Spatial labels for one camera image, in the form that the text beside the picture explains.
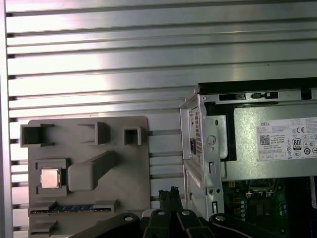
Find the metal sheet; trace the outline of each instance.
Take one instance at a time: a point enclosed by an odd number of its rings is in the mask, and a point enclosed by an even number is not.
[[[16,231],[13,232],[13,238],[28,238],[29,231]]]
[[[195,86],[200,82],[315,77],[316,74],[316,61],[307,60],[222,66],[208,65],[196,68],[143,72],[85,73],[83,75],[67,76],[21,76],[20,79],[9,81],[9,95],[27,96],[104,90],[182,87]]]
[[[7,19],[7,32],[313,18],[316,7],[315,2],[302,2],[19,16]]]
[[[244,108],[235,110],[237,161],[226,162],[224,181],[317,175],[317,159],[258,161],[256,126],[261,121],[316,116],[311,105]]]
[[[230,44],[8,59],[8,74],[315,59],[315,41]]]
[[[12,175],[11,176],[11,181],[13,183],[25,183],[29,181],[29,176],[28,174],[17,174],[17,175]]]
[[[70,32],[61,34],[44,34],[36,36],[19,36],[7,39],[8,50],[13,54],[14,47],[28,46],[45,48],[52,51],[52,45],[57,44],[67,50],[77,45],[79,49],[84,43],[117,43],[133,41],[135,44],[145,46],[146,42],[156,42],[158,45],[164,44],[170,38],[175,39],[174,44],[180,44],[183,38],[205,39],[208,37],[208,43],[228,43],[239,41],[265,41],[265,40],[290,40],[296,39],[298,35],[302,35],[301,39],[312,38],[315,35],[317,22],[313,20],[305,20],[298,22],[241,22],[239,24],[212,24],[207,26],[182,26],[168,28],[145,28],[145,29],[121,29],[115,31],[103,32]]]
[[[12,223],[13,216],[11,198],[12,191],[6,37],[5,0],[0,0],[0,237],[12,238],[14,222]]]
[[[166,101],[184,99],[191,91],[191,88],[158,89],[158,90],[134,90],[120,91],[117,93],[82,93],[70,94],[65,97],[59,95],[36,97],[36,98],[17,98],[9,102],[11,109],[37,108],[49,106],[69,106],[85,104],[110,104],[117,102],[137,102],[137,101]]]
[[[151,175],[177,175],[183,174],[183,165],[161,165],[161,166],[151,166]]]
[[[149,137],[150,153],[182,151],[180,135],[157,135]]]
[[[29,203],[29,187],[13,187],[12,188],[12,204],[28,204]]]
[[[13,226],[14,227],[28,227],[29,219],[25,219],[28,217],[28,209],[14,209],[13,210]]]
[[[157,39],[117,39],[104,42],[72,43],[72,44],[50,44],[50,45],[28,45],[15,46],[8,48],[8,54],[31,54],[45,52],[67,52],[82,50],[100,50],[100,49],[119,49],[132,47],[155,47],[155,46],[185,46],[197,44],[219,44],[219,43],[238,43],[238,42],[265,42],[282,40],[302,40],[315,39],[317,31],[298,31],[298,32],[272,32],[268,33],[240,33],[240,34],[222,34],[222,35],[203,35],[188,37],[165,37]]]
[[[150,158],[150,166],[155,166],[155,165],[182,165],[182,164],[183,164],[183,158],[181,156]]]
[[[179,107],[180,100],[160,101],[160,102],[142,102],[142,103],[121,103],[96,106],[81,107],[59,107],[59,108],[39,108],[39,109],[19,109],[10,111],[11,118],[40,117],[40,116],[59,116],[75,114],[99,114],[104,112],[124,112],[141,111],[155,109],[176,109]]]
[[[61,9],[83,9],[83,8],[104,8],[104,7],[123,7],[123,6],[156,6],[173,5],[182,3],[208,3],[226,2],[227,0],[42,0],[40,2],[27,1],[27,5],[19,0],[7,0],[7,12],[25,11],[44,11]]]

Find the black mounting arm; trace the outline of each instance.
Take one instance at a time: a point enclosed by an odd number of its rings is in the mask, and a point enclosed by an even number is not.
[[[215,214],[209,221],[183,209],[177,187],[159,191],[160,209],[151,217],[119,214],[97,223],[70,238],[279,238],[264,229],[226,214]]]

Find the metal chassis frame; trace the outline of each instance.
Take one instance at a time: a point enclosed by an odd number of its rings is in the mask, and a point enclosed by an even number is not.
[[[221,166],[220,166],[220,140],[219,130],[214,123],[214,117],[208,117],[204,106],[206,101],[205,96],[196,94],[187,100],[181,106],[181,130],[182,130],[182,146],[183,146],[183,160],[184,160],[184,183],[185,183],[185,202],[189,205],[188,197],[188,176],[192,176],[198,183],[202,184],[206,196],[206,213],[202,214],[206,220],[216,213],[224,213],[223,190],[221,182]],[[190,111],[198,107],[200,111],[201,123],[201,138],[203,144],[203,156],[201,168],[191,160],[190,154],[190,132],[189,132],[189,116]],[[207,137],[213,135],[217,138],[214,145],[207,143]]]
[[[5,0],[0,1],[0,238],[13,237]]]

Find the silver bolt head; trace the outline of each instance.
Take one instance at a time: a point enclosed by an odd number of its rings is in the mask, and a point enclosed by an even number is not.
[[[126,220],[127,222],[132,221],[133,217],[125,217],[124,220]]]
[[[225,218],[223,216],[216,216],[216,220],[219,222],[223,222]]]
[[[183,214],[184,216],[188,216],[188,215],[190,214],[190,211],[184,210],[184,211],[182,211],[182,214]]]

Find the horizontal slat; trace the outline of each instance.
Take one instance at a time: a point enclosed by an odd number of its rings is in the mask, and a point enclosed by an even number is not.
[[[172,186],[178,187],[179,194],[184,194],[184,178],[161,178],[151,180],[151,196],[158,196],[159,190],[170,191]]]
[[[13,187],[12,188],[12,204],[28,204],[29,203],[29,187]]]
[[[182,3],[208,3],[226,2],[227,0],[6,0],[6,12],[63,10],[63,9],[83,9],[83,8],[104,8],[104,7],[124,7],[124,6],[156,6]]]
[[[230,44],[8,59],[9,75],[315,59],[315,41]]]
[[[13,226],[27,227],[29,226],[28,209],[14,209],[13,210]]]
[[[179,44],[186,37],[206,37],[209,39],[208,43],[224,43],[224,42],[239,42],[260,40],[277,40],[277,39],[294,39],[298,34],[303,34],[302,39],[311,38],[309,31],[317,29],[317,22],[297,21],[297,22],[243,22],[240,24],[215,24],[209,26],[195,26],[195,27],[168,27],[168,28],[146,28],[133,30],[116,30],[104,32],[84,32],[84,33],[63,33],[63,34],[45,34],[36,36],[15,36],[7,39],[9,46],[8,53],[12,54],[13,47],[20,46],[38,46],[40,48],[46,47],[42,45],[51,45],[58,43],[59,47],[66,46],[61,43],[68,43],[67,46],[77,44],[79,49],[83,48],[86,43],[109,43],[116,42],[124,43],[133,41],[136,44],[142,42],[156,41],[157,44],[162,44],[170,38],[175,39],[174,44]]]
[[[11,176],[11,181],[20,183],[20,182],[28,182],[29,181],[29,176],[28,174],[17,174],[17,175],[12,175]]]
[[[104,112],[126,112],[157,109],[177,109],[182,100],[144,102],[144,103],[122,103],[109,105],[81,106],[81,107],[59,107],[59,108],[38,108],[38,109],[19,109],[10,111],[11,118],[40,117],[57,115],[76,115],[76,114],[100,114]]]
[[[11,160],[12,161],[27,160],[28,159],[28,149],[21,148],[20,144],[11,144],[10,151],[11,151]]]
[[[117,102],[137,102],[137,101],[166,101],[185,99],[191,88],[171,88],[156,90],[135,90],[122,91],[117,93],[89,93],[79,95],[64,95],[63,97],[55,95],[48,97],[23,98],[9,102],[11,109],[36,108],[49,106],[69,106],[85,104],[105,104]]]
[[[180,135],[149,136],[150,153],[181,151],[182,142]]]
[[[11,172],[13,174],[28,172],[28,165],[13,165],[11,166]]]
[[[195,86],[200,82],[315,77],[316,61],[208,66],[129,73],[33,76],[9,81],[9,95]]]
[[[182,164],[183,164],[183,158],[181,156],[150,158],[150,166],[157,166],[157,165],[182,165]]]
[[[183,173],[182,165],[151,166],[150,175],[173,175]]]
[[[29,231],[16,231],[13,232],[13,238],[28,238]]]
[[[131,48],[131,47],[153,47],[153,46],[182,46],[199,44],[219,44],[219,43],[238,43],[238,42],[265,42],[265,41],[284,41],[284,40],[302,40],[315,39],[317,31],[298,31],[298,32],[271,32],[250,34],[221,34],[204,36],[183,36],[183,37],[165,37],[156,39],[137,39],[73,43],[73,44],[55,44],[55,45],[37,45],[37,46],[16,46],[9,47],[8,54],[30,54],[30,53],[48,53],[48,52],[67,52],[80,50],[100,50],[112,48]]]
[[[316,7],[315,2],[302,2],[18,16],[7,18],[7,31],[16,33],[314,18]]]

